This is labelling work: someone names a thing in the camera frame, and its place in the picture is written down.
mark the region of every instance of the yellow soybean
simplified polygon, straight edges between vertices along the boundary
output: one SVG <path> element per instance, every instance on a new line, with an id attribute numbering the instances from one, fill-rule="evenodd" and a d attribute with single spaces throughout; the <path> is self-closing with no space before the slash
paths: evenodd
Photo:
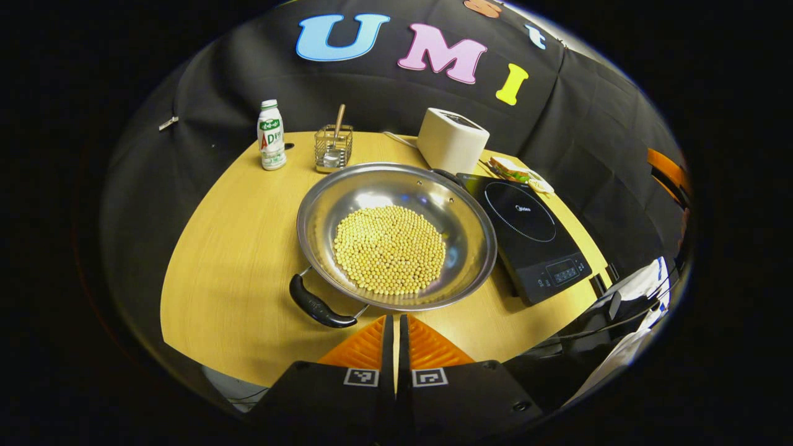
<path id="1" fill-rule="evenodd" d="M 420 292 L 440 276 L 446 255 L 435 227 L 401 206 L 351 213 L 336 227 L 333 242 L 336 263 L 376 294 Z"/>

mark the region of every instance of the metal clip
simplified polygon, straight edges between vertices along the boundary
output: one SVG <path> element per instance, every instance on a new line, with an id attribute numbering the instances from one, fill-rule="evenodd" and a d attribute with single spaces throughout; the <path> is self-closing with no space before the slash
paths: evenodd
<path id="1" fill-rule="evenodd" d="M 162 132 L 163 130 L 167 129 L 168 127 L 170 127 L 171 124 L 174 124 L 175 122 L 179 122 L 178 116 L 173 116 L 168 121 L 165 121 L 162 124 L 160 124 L 159 131 Z"/>

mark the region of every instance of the white plastic bottle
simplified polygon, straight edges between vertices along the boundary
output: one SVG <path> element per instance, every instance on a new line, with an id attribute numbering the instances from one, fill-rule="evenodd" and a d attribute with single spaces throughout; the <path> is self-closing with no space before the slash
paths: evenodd
<path id="1" fill-rule="evenodd" d="M 256 122 L 256 136 L 265 170 L 274 171 L 286 164 L 284 121 L 275 99 L 262 102 L 262 112 Z"/>

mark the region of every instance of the bottle label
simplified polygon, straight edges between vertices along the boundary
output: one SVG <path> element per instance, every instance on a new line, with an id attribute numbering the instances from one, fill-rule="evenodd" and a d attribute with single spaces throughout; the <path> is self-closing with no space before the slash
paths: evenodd
<path id="1" fill-rule="evenodd" d="M 276 153 L 273 154 L 272 156 L 263 156 L 262 165 L 272 166 L 272 165 L 280 164 L 284 160 L 285 156 L 286 156 L 285 153 Z"/>
<path id="2" fill-rule="evenodd" d="M 259 150 L 264 152 L 272 144 L 283 142 L 283 132 L 281 130 L 281 120 L 276 118 L 267 119 L 259 122 L 259 129 L 263 131 Z"/>

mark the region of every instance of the yellow letter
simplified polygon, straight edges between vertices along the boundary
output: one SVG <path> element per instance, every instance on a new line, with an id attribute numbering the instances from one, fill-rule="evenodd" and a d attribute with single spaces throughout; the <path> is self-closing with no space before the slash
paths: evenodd
<path id="1" fill-rule="evenodd" d="M 504 82 L 504 86 L 501 87 L 501 90 L 496 92 L 496 97 L 513 106 L 518 103 L 518 99 L 515 96 L 518 95 L 518 90 L 520 90 L 523 81 L 529 79 L 529 74 L 526 73 L 526 70 L 518 67 L 514 63 L 510 63 L 508 66 L 509 76 Z"/>

